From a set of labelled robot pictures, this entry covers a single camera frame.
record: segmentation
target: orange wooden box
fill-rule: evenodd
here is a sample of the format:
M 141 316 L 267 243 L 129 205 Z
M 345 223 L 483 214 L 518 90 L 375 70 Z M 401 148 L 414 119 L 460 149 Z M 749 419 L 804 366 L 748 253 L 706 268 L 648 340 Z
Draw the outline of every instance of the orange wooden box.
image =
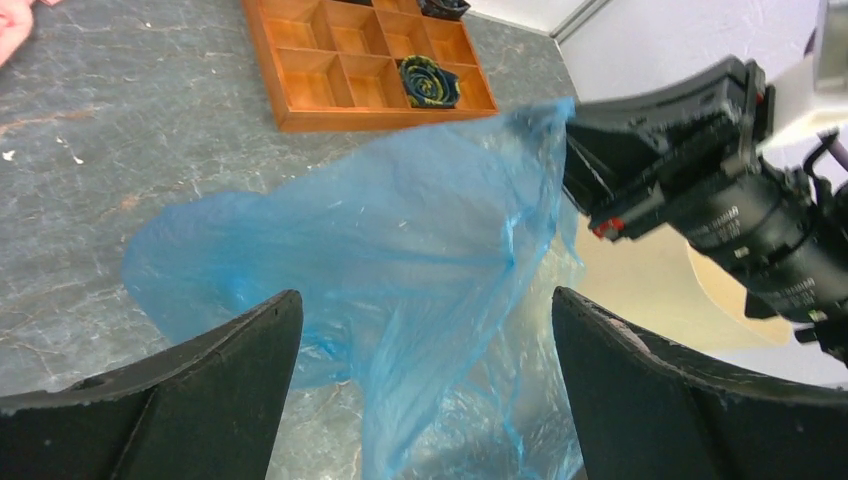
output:
M 462 22 L 416 0 L 243 0 L 277 126 L 285 132 L 393 130 L 498 113 Z M 412 108 L 397 62 L 434 59 L 460 78 L 453 109 Z

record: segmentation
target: pink fabric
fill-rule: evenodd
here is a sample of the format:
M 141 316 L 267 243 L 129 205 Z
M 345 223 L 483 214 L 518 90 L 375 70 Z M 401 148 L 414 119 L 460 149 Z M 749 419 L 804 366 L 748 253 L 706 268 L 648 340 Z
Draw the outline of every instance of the pink fabric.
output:
M 0 67 L 32 32 L 32 4 L 35 0 L 0 0 Z M 41 0 L 53 6 L 62 0 Z

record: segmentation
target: cream colored surface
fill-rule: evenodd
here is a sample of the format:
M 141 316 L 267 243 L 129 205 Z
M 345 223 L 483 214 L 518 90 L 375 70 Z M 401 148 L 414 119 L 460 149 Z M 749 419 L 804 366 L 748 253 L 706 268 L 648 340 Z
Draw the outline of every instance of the cream colored surface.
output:
M 788 343 L 788 323 L 745 320 L 741 287 L 694 252 L 690 259 L 689 246 L 671 228 L 616 244 L 595 238 L 585 218 L 579 229 L 586 274 L 578 291 L 622 318 L 699 351 Z

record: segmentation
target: robotic arm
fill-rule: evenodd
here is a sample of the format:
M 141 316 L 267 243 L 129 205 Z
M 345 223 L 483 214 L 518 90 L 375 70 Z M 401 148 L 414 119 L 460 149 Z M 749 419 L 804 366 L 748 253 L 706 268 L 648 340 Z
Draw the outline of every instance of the robotic arm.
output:
M 730 57 L 661 91 L 578 105 L 563 190 L 601 239 L 669 224 L 746 288 L 746 316 L 783 317 L 848 365 L 848 184 L 833 193 L 813 170 L 837 134 L 796 168 L 764 157 L 848 123 L 848 7 L 822 5 L 814 54 L 771 83 Z

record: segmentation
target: gray floor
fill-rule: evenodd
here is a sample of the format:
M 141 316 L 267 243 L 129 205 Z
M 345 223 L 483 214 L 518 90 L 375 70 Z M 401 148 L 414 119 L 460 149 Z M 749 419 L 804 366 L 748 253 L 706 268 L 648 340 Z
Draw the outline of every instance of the gray floor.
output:
M 36 11 L 0 70 L 0 395 L 167 347 L 119 278 L 127 239 L 164 205 L 267 192 L 373 138 L 276 131 L 238 0 Z M 502 109 L 573 94 L 552 40 L 467 26 Z M 350 386 L 292 393 L 269 478 L 355 478 L 360 410 Z

